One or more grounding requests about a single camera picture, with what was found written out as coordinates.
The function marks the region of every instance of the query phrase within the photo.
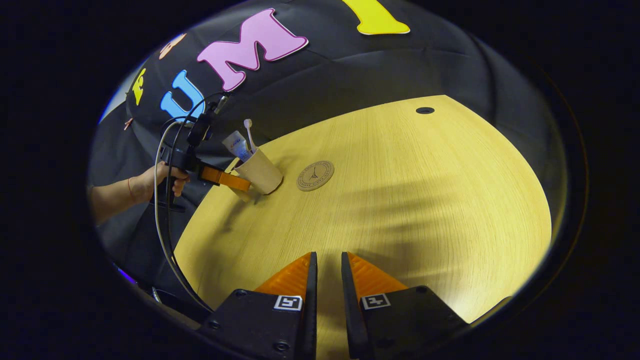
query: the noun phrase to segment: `eiffel tower logo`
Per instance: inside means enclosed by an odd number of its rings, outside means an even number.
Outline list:
[[[316,167],[314,167],[314,174],[311,175],[309,179],[311,180],[311,179],[317,179],[317,178],[318,178],[318,175],[316,175]]]

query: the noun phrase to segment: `human hand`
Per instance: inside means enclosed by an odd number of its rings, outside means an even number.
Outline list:
[[[157,167],[157,183],[162,183],[168,174],[169,166],[164,161],[160,161]],[[176,177],[172,186],[173,193],[176,197],[179,197],[182,195],[184,184],[191,182],[191,178],[189,174],[176,167],[172,167],[171,175]],[[154,167],[150,167],[144,173],[130,178],[129,185],[136,203],[150,201],[156,189],[154,186]]]

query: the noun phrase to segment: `wooden table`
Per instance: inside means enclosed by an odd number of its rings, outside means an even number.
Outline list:
[[[416,112],[425,106],[435,112]],[[233,289],[255,289],[316,251],[318,359],[348,359],[342,251],[409,287],[429,286],[471,322],[513,295],[550,244],[547,200],[530,166],[444,95],[347,113],[260,148],[284,174],[280,187],[249,203],[211,188],[175,255],[216,308]],[[297,176],[320,160],[334,164],[333,177],[300,191]]]

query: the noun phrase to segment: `pink letter m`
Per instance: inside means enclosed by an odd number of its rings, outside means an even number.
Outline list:
[[[235,71],[229,63],[250,70],[260,68],[256,43],[264,48],[264,59],[275,61],[308,44],[305,37],[293,35],[274,17],[275,9],[263,10],[246,19],[240,26],[240,42],[216,41],[198,55],[206,61],[223,81],[222,89],[231,91],[246,78],[244,71]]]

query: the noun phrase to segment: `coaster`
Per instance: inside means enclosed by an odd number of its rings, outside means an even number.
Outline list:
[[[307,166],[298,176],[298,188],[310,192],[326,184],[333,175],[333,164],[330,161],[318,161]]]

